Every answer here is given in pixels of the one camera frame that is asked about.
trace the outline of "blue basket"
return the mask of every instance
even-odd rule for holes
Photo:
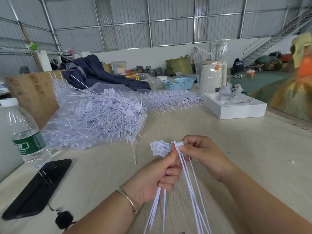
[[[163,85],[165,86],[166,90],[179,90],[185,89],[190,90],[193,86],[195,78],[183,77],[183,78],[176,78],[176,83],[169,83],[168,80],[163,81]]]

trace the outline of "bracelet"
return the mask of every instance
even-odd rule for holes
[[[134,214],[134,216],[136,217],[137,214],[138,214],[138,210],[135,208],[135,205],[133,204],[132,200],[131,200],[130,197],[127,195],[127,193],[126,193],[122,188],[120,188],[120,187],[119,187],[116,191],[119,192],[120,194],[122,194],[123,196],[125,196],[125,197],[129,200],[130,204],[131,204],[132,207],[133,207],[133,214]]]

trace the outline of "table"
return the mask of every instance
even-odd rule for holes
[[[70,169],[50,204],[62,207],[79,220],[143,165],[154,159],[150,142],[180,141],[187,134],[209,136],[236,165],[265,189],[312,221],[312,130],[270,111],[261,118],[219,120],[204,105],[162,115],[149,113],[141,132],[134,163],[132,149],[125,142],[103,144],[85,150],[61,151],[55,159],[71,158]],[[195,162],[195,171],[214,234],[250,233],[225,186],[214,181]],[[0,183],[1,214],[36,174],[22,165]],[[130,234],[143,233],[152,202],[141,209]],[[56,213],[48,207],[42,213],[18,220],[0,220],[0,233],[61,233],[54,223]],[[152,230],[162,226],[158,207]],[[165,233],[196,233],[192,205],[184,176],[167,196]]]

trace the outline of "metal staircase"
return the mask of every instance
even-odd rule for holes
[[[249,65],[254,62],[265,51],[269,50],[285,37],[297,33],[306,24],[312,24],[312,6],[301,7],[293,15],[295,15],[295,17],[288,23],[284,24],[282,28],[275,32],[274,35],[270,35],[270,39],[263,40],[264,37],[268,36],[268,34],[265,34],[244,49],[242,61],[245,65]]]

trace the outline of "black phone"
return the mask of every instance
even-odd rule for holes
[[[70,165],[71,159],[46,163],[2,214],[2,219],[11,220],[42,212]]]

